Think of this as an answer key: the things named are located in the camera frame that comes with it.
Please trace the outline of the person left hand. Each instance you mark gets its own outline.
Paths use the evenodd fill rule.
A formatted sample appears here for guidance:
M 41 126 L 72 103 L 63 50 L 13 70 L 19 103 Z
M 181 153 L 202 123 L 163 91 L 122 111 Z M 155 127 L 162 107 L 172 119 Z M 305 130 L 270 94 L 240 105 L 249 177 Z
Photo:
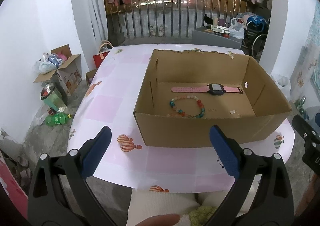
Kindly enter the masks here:
M 137 224 L 137 226 L 173 226 L 180 221 L 179 214 L 166 214 L 149 217 Z

